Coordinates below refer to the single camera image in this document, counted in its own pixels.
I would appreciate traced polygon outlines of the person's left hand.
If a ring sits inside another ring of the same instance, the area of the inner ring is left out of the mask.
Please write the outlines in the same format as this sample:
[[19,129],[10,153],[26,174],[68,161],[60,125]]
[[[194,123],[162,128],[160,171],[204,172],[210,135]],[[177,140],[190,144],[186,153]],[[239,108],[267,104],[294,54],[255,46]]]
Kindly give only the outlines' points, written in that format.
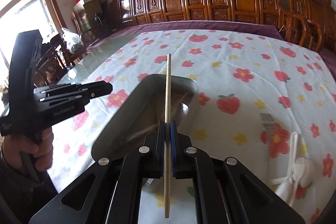
[[21,152],[33,155],[35,168],[38,171],[45,171],[51,168],[53,162],[54,134],[52,128],[42,131],[42,140],[39,144],[34,143],[22,134],[7,135],[3,139],[2,152],[5,161],[11,168],[25,173]]

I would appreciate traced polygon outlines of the dark sleeve left forearm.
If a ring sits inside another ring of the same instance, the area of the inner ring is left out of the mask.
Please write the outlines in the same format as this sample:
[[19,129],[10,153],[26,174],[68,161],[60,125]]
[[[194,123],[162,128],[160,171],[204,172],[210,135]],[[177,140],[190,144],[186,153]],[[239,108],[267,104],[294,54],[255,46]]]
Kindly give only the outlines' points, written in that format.
[[29,223],[30,219],[57,196],[48,173],[36,182],[12,169],[1,155],[1,223]]

